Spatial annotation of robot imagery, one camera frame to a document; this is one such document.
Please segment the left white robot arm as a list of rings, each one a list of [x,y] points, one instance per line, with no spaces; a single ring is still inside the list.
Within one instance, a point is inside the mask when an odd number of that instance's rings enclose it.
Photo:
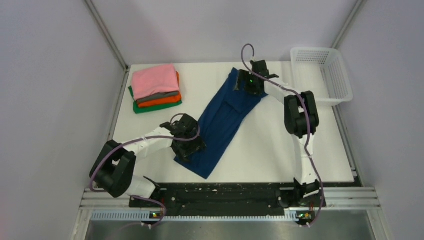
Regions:
[[[98,193],[108,193],[113,198],[122,195],[141,197],[149,207],[160,202],[157,184],[146,176],[136,176],[136,164],[156,152],[172,149],[177,158],[188,161],[206,144],[200,136],[197,120],[186,113],[180,119],[164,122],[155,130],[125,143],[107,141],[90,170],[89,188]]]

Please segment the blue t shirt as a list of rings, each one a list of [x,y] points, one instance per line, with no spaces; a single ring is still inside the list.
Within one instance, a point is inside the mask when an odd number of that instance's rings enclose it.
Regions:
[[[205,180],[218,165],[246,116],[267,96],[236,90],[239,73],[236,68],[231,70],[198,120],[199,137],[206,148],[190,155],[188,161],[174,158],[176,163]]]

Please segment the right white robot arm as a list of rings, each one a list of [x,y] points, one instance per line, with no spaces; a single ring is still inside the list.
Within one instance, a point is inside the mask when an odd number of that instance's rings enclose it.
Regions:
[[[322,179],[312,158],[315,133],[320,124],[315,96],[311,91],[298,90],[277,82],[278,75],[271,74],[265,60],[250,61],[251,68],[239,70],[235,90],[253,96],[268,95],[284,107],[284,126],[293,138],[294,188],[286,196],[278,198],[283,208],[308,206],[319,197]]]

